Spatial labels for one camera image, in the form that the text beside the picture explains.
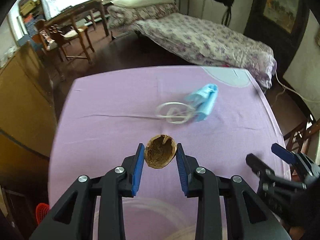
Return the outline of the wooden desk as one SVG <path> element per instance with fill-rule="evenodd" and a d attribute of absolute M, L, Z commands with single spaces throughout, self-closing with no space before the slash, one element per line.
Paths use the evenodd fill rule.
<path fill-rule="evenodd" d="M 76 26 L 76 21 L 80 20 L 81 16 L 86 16 L 87 13 L 91 13 L 92 10 L 97 10 L 100 12 L 100 17 L 102 19 L 104 31 L 106 37 L 109 36 L 109 31 L 107 28 L 107 20 L 105 17 L 105 9 L 103 5 L 103 0 L 89 0 L 84 3 L 75 5 L 71 7 L 70 9 L 67 9 L 63 11 L 62 13 L 56 15 L 54 18 L 51 18 L 49 21 L 46 21 L 45 27 L 49 27 L 51 25 L 57 24 L 58 27 L 68 23 L 70 24 L 75 30 L 78 30 L 78 27 Z M 85 46 L 84 38 L 82 38 L 82 41 L 80 42 L 81 48 Z"/>

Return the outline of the blue face mask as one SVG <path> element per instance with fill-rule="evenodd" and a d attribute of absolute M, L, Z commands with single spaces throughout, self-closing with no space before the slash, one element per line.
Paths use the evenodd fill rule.
<path fill-rule="evenodd" d="M 211 114 L 217 99 L 218 91 L 218 86 L 216 84 L 209 83 L 185 96 L 185 101 L 189 102 L 189 105 L 195 109 L 194 120 L 196 122 L 205 120 Z"/>

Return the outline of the wooden chair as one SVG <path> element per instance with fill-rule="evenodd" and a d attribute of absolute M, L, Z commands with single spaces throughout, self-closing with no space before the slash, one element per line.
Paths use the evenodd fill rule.
<path fill-rule="evenodd" d="M 89 64 L 92 63 L 91 58 L 88 55 L 87 47 L 83 47 L 83 52 L 85 56 L 80 56 L 80 55 L 67 55 L 66 50 L 64 49 L 64 45 L 71 43 L 72 40 L 78 38 L 79 41 L 82 41 L 83 39 L 83 34 L 85 34 L 89 48 L 94 52 L 94 49 L 92 47 L 91 41 L 88 36 L 88 27 L 87 26 L 81 26 L 78 28 L 78 30 L 75 30 L 73 27 L 71 30 L 67 33 L 63 33 L 59 28 L 57 24 L 51 25 L 49 27 L 45 27 L 45 20 L 38 20 L 35 23 L 35 27 L 37 31 L 39 32 L 41 41 L 44 45 L 45 51 L 49 52 L 52 51 L 53 49 L 57 48 L 58 55 L 60 57 L 60 60 L 63 62 L 62 56 L 60 52 L 63 53 L 64 57 L 66 60 L 71 60 L 71 59 L 86 59 Z"/>

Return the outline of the red plastic mesh basket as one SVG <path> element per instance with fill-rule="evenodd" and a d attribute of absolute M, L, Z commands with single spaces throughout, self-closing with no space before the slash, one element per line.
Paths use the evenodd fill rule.
<path fill-rule="evenodd" d="M 50 206 L 46 203 L 39 203 L 36 207 L 36 220 L 39 225 L 50 211 Z"/>

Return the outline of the framed painting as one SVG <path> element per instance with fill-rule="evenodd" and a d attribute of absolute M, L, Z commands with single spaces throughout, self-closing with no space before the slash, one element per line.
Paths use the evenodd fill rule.
<path fill-rule="evenodd" d="M 290 34 L 298 8 L 299 0 L 266 0 L 263 15 Z"/>

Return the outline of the white pillow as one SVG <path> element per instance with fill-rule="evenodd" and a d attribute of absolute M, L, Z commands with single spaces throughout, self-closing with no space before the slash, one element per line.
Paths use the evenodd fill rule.
<path fill-rule="evenodd" d="M 175 4 L 174 0 L 112 0 L 111 3 L 123 8 L 140 8 L 158 4 Z"/>

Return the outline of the wooden partition panel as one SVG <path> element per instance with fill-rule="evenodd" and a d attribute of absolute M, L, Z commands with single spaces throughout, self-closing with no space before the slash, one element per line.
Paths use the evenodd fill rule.
<path fill-rule="evenodd" d="M 49 157 L 56 128 L 52 82 L 27 42 L 1 68 L 1 129 Z"/>

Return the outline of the walnut shell half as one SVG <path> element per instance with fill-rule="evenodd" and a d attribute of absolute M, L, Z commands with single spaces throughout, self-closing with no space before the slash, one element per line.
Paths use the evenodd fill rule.
<path fill-rule="evenodd" d="M 144 160 L 148 167 L 161 169 L 172 161 L 176 151 L 175 140 L 169 135 L 159 134 L 148 141 L 144 150 Z"/>

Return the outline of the floral bed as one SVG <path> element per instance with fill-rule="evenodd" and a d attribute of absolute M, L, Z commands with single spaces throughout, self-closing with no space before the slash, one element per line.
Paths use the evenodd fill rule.
<path fill-rule="evenodd" d="M 273 50 L 225 25 L 183 15 L 174 3 L 140 8 L 108 7 L 110 30 L 141 33 L 167 51 L 199 66 L 246 69 L 263 90 L 277 69 Z"/>

